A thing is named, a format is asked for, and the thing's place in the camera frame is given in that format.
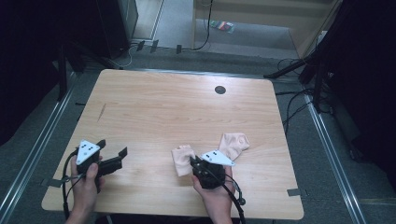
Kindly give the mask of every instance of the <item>metal frame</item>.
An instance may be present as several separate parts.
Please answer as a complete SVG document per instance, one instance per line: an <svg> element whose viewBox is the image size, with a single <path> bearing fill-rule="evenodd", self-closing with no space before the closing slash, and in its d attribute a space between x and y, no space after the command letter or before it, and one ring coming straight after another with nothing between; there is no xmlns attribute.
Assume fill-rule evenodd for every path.
<svg viewBox="0 0 396 224"><path fill-rule="evenodd" d="M20 197L22 196L30 177L35 171L35 167L37 166L41 155L43 154L44 149L47 146L47 143L50 140L50 137L52 136L56 125L58 124L60 117L64 113L67 103L69 102L71 93L76 83L75 73L71 74L70 82L70 89L68 90L62 101L58 101L56 103L52 113L49 116L49 119L46 122L46 125L44 126L37 140L35 141L35 144L33 145L29 156L26 158L26 161L18 172L18 175L15 178L14 182L7 190L6 197L2 201L0 206L0 223L8 223L8 220L11 217L12 212L14 211Z"/></svg>
<svg viewBox="0 0 396 224"><path fill-rule="evenodd" d="M306 95L305 101L307 103L312 102L312 97ZM364 214L361 211L361 206L359 204L358 198L356 197L355 192L349 183L343 165L338 159L337 152L335 151L334 145L332 144L332 139L327 132L321 115L317 113L315 107L312 104L309 104L309 112L311 113L312 120L314 121L315 126L318 130L320 140L326 151L327 158L329 159L330 166L332 167L332 171L338 183L338 187L341 190L344 202L346 203L346 208L351 216L353 223L367 223Z"/></svg>

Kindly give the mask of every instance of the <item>small object on floor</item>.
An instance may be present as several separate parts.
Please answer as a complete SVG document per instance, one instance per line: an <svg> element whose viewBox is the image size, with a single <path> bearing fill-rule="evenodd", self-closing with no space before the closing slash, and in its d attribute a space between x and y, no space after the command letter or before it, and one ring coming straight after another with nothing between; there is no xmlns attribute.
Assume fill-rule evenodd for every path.
<svg viewBox="0 0 396 224"><path fill-rule="evenodd" d="M137 45L137 49L136 51L140 51L143 49L143 47L145 46L145 41L140 41L140 43Z"/></svg>
<svg viewBox="0 0 396 224"><path fill-rule="evenodd" d="M229 34L232 34L234 30L233 24L227 21L210 21L210 26L221 31L226 31Z"/></svg>
<svg viewBox="0 0 396 224"><path fill-rule="evenodd" d="M159 41L159 40L154 40L154 42L152 42L151 50L149 51L150 53L154 53L155 50L157 50L158 41Z"/></svg>
<svg viewBox="0 0 396 224"><path fill-rule="evenodd" d="M177 45L176 54L181 53L181 45Z"/></svg>

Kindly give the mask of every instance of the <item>vr controller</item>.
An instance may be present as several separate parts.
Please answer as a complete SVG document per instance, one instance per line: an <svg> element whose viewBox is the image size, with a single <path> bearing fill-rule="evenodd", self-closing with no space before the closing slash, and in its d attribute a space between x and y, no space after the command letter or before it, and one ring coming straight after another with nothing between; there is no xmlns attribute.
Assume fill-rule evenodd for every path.
<svg viewBox="0 0 396 224"><path fill-rule="evenodd" d="M78 174L85 175L87 174L88 168L94 162L98 164L98 174L95 178L95 184L97 192L100 192L99 189L99 178L103 175L109 175L114 173L115 171L122 168L122 159L126 157L128 154L127 147L119 152L119 156L106 160L106 161L99 161L99 153L100 149L106 146L106 140L102 140L98 142L96 145L92 144L88 141L82 140L78 150L77 156L77 170Z"/></svg>
<svg viewBox="0 0 396 224"><path fill-rule="evenodd" d="M203 189L215 189L225 180L225 170L222 165L203 161L198 157L190 157L192 173L198 177Z"/></svg>

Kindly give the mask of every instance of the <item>wooden table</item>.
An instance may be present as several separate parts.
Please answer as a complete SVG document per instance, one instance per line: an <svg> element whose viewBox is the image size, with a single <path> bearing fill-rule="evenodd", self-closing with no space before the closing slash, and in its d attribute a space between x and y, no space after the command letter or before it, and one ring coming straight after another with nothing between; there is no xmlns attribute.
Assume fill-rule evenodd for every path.
<svg viewBox="0 0 396 224"><path fill-rule="evenodd" d="M214 0L211 20L289 27L300 58L328 30L341 0ZM207 20L210 0L194 0L191 47L195 47L196 19Z"/></svg>
<svg viewBox="0 0 396 224"><path fill-rule="evenodd" d="M215 93L217 86L226 92ZM245 216L302 218L300 196L287 192L298 187L274 88L264 79L104 70L54 178L81 139L106 139L104 160L124 147L128 156L105 176L95 211L205 217L191 177L177 177L171 150L191 145L200 155L217 148L223 133L244 133L250 143L233 168ZM62 204L62 191L49 188L42 207L60 211ZM238 217L234 206L232 215Z"/></svg>

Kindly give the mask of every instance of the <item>finger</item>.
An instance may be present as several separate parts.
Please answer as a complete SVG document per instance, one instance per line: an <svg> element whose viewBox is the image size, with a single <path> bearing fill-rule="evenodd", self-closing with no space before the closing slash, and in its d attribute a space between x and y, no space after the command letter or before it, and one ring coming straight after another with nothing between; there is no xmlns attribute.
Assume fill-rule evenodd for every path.
<svg viewBox="0 0 396 224"><path fill-rule="evenodd" d="M102 177L99 178L99 189L101 189L106 183L106 180Z"/></svg>
<svg viewBox="0 0 396 224"><path fill-rule="evenodd" d="M201 192L202 190L202 186L201 183L199 182L198 177L196 177L195 175L191 176L191 180L192 180L192 184L194 186L194 189L198 192Z"/></svg>
<svg viewBox="0 0 396 224"><path fill-rule="evenodd" d="M87 181L93 181L96 178L96 175L98 174L98 164L93 162L90 167L88 168L86 179Z"/></svg>
<svg viewBox="0 0 396 224"><path fill-rule="evenodd" d="M73 156L72 160L70 161L71 172L72 172L71 176L78 175L76 160L77 160L77 156Z"/></svg>
<svg viewBox="0 0 396 224"><path fill-rule="evenodd" d="M233 169L231 168L231 166L224 166L224 171L225 171L225 180L232 181Z"/></svg>

